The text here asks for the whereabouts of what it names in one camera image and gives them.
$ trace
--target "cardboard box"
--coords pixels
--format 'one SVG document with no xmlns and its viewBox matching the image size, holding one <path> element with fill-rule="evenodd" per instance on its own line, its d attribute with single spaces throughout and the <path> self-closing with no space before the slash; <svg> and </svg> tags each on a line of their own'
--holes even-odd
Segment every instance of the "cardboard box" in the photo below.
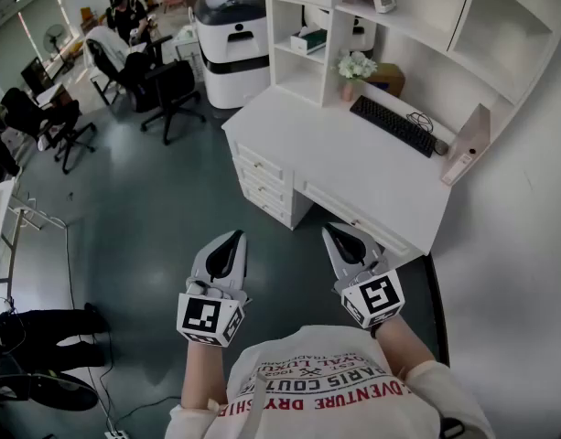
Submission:
<svg viewBox="0 0 561 439">
<path fill-rule="evenodd" d="M 392 94 L 396 98 L 400 97 L 402 88 L 405 86 L 405 75 L 393 63 L 378 63 L 378 70 L 366 82 Z"/>
</svg>

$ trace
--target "white cabinet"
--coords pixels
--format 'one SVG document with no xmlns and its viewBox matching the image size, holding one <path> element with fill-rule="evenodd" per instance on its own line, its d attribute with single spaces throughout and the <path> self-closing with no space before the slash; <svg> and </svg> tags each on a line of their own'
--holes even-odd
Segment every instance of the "white cabinet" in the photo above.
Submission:
<svg viewBox="0 0 561 439">
<path fill-rule="evenodd" d="M 311 200 L 293 189 L 294 171 L 229 135 L 227 140 L 243 195 L 293 230 L 312 206 Z"/>
</svg>

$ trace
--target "desk drawer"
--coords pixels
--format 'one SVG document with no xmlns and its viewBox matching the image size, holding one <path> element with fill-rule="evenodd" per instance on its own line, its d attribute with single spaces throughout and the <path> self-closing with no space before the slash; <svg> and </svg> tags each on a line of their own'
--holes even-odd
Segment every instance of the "desk drawer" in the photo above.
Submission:
<svg viewBox="0 0 561 439">
<path fill-rule="evenodd" d="M 372 220 L 362 217 L 340 199 L 332 197 L 327 192 L 324 192 L 320 188 L 310 184 L 310 182 L 304 180 L 301 183 L 298 183 L 297 189 L 324 209 L 327 209 L 334 215 L 340 217 L 342 220 L 348 222 L 351 226 L 355 226 L 358 230 L 362 230 L 370 234 L 376 242 L 382 244 L 383 247 L 395 255 L 402 257 L 410 251 L 407 245 L 396 239 L 382 226 Z"/>
<path fill-rule="evenodd" d="M 240 182 L 260 192 L 272 205 L 276 205 L 278 208 L 288 213 L 292 211 L 292 194 L 288 194 L 283 190 L 278 190 L 276 187 L 270 185 L 270 181 L 265 181 L 256 174 L 253 174 L 253 170 L 247 169 L 240 159 L 234 158 L 233 163 L 235 164 Z"/>
<path fill-rule="evenodd" d="M 268 215 L 276 218 L 282 224 L 290 228 L 290 214 L 284 210 L 278 209 L 272 205 L 266 198 L 257 190 L 247 186 L 244 182 L 240 181 L 242 186 L 243 195 L 254 203 L 255 206 L 265 211 Z"/>
<path fill-rule="evenodd" d="M 292 175 L 288 174 L 284 168 L 235 140 L 230 139 L 230 148 L 232 149 L 232 155 L 241 158 L 247 169 L 253 170 L 258 176 L 272 180 L 283 190 L 292 190 Z"/>
</svg>

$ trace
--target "box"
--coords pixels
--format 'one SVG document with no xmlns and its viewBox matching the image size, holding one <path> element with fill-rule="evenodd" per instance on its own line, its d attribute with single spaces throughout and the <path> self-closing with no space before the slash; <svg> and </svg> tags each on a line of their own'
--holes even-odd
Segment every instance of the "box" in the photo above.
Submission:
<svg viewBox="0 0 561 439">
<path fill-rule="evenodd" d="M 327 44 L 327 31 L 318 29 L 305 36 L 299 36 L 298 33 L 290 37 L 290 48 L 296 53 L 307 55 L 315 50 L 325 47 Z"/>
<path fill-rule="evenodd" d="M 406 78 L 397 65 L 378 63 L 378 70 L 370 78 L 366 78 L 365 81 L 399 98 L 402 88 L 405 86 Z"/>
</svg>

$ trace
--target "cable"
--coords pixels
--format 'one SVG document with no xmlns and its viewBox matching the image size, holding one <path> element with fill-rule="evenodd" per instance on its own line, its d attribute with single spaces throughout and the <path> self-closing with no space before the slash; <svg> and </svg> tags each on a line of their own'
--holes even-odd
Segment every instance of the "cable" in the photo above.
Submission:
<svg viewBox="0 0 561 439">
<path fill-rule="evenodd" d="M 42 213 L 42 214 L 47 216 L 50 220 L 53 220 L 53 219 L 57 220 L 60 224 L 62 224 L 64 226 L 65 250 L 67 252 L 67 270 L 68 270 L 68 274 L 69 274 L 70 306 L 74 310 L 75 309 L 75 297 L 74 297 L 74 294 L 72 292 L 72 278 L 70 276 L 69 226 L 67 226 L 67 223 L 65 223 L 60 218 L 50 217 L 50 216 L 46 215 L 45 213 Z M 113 350 L 112 349 L 110 349 L 110 353 L 111 353 L 111 366 L 107 371 L 105 371 L 103 376 L 105 374 L 109 373 L 109 371 L 111 369 L 113 369 Z M 97 394 L 97 397 L 99 398 L 99 404 L 101 405 L 101 408 L 102 408 L 103 412 L 105 413 L 105 426 L 107 426 L 107 429 L 109 429 L 109 431 L 111 433 L 113 433 L 114 435 L 117 435 L 117 431 L 116 431 L 115 427 L 113 426 L 112 419 L 111 419 L 111 416 L 110 416 L 110 411 L 111 411 L 111 408 L 112 408 L 112 400 L 111 400 L 111 397 L 109 396 L 109 392 L 107 391 L 107 389 L 105 389 L 105 386 L 103 385 L 103 382 L 101 381 L 101 378 L 100 378 L 100 383 L 103 387 L 103 390 L 105 391 L 105 394 L 107 395 L 107 408 L 105 408 L 105 405 L 102 401 L 101 395 L 99 395 L 99 392 L 97 391 L 97 387 L 95 386 L 95 381 L 93 380 L 93 375 L 91 373 L 91 368 L 89 366 L 87 366 L 87 371 L 89 372 L 89 377 L 91 378 L 92 387 L 94 388 L 95 393 Z"/>
<path fill-rule="evenodd" d="M 427 115 L 421 112 L 412 112 L 406 115 L 406 119 L 408 122 L 418 125 L 430 134 L 433 133 L 433 121 L 431 121 Z"/>
<path fill-rule="evenodd" d="M 115 427 L 117 427 L 117 424 L 119 424 L 120 421 L 123 421 L 126 418 L 129 418 L 130 416 L 132 416 L 135 412 L 137 412 L 138 410 L 142 410 L 143 408 L 148 408 L 150 406 L 156 406 L 159 405 L 160 403 L 164 403 L 166 400 L 180 400 L 180 395 L 171 395 L 169 397 L 165 397 L 162 400 L 159 400 L 158 402 L 154 402 L 154 403 L 149 403 L 147 405 L 141 405 L 138 406 L 136 408 L 134 408 L 132 411 L 130 411 L 129 413 L 125 414 L 124 416 L 120 416 L 117 421 L 115 422 Z"/>
</svg>

